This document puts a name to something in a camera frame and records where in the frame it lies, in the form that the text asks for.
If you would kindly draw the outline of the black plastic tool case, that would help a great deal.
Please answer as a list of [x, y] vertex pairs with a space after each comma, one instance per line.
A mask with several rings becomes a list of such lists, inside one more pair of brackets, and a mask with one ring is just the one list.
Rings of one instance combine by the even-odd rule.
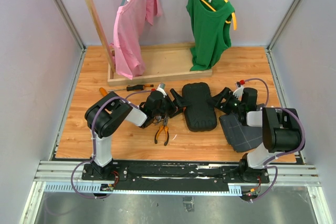
[[211, 91], [207, 83], [189, 83], [182, 88], [182, 97], [189, 103], [184, 110], [187, 127], [192, 132], [211, 131], [217, 127], [214, 107], [207, 100]]

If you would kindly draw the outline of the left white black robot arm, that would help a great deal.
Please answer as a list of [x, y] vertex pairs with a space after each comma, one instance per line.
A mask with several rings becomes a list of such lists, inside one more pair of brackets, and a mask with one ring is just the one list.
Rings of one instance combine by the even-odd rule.
[[127, 98], [115, 92], [104, 94], [102, 99], [91, 106], [85, 113], [88, 128], [91, 131], [93, 143], [92, 162], [95, 164], [94, 173], [100, 179], [108, 179], [112, 175], [111, 142], [112, 135], [118, 127], [128, 121], [142, 129], [154, 121], [163, 121], [158, 130], [166, 130], [168, 118], [173, 118], [191, 105], [190, 101], [179, 95], [174, 89], [170, 90], [173, 100], [162, 87], [149, 92], [145, 102], [135, 105]]

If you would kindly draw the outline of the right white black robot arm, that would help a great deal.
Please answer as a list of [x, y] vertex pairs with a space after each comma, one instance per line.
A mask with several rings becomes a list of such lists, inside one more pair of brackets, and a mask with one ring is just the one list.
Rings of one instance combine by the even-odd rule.
[[305, 145], [305, 131], [297, 111], [257, 104], [257, 90], [225, 88], [208, 98], [210, 106], [223, 112], [219, 122], [228, 143], [244, 155], [232, 172], [250, 182], [273, 160], [295, 153]]

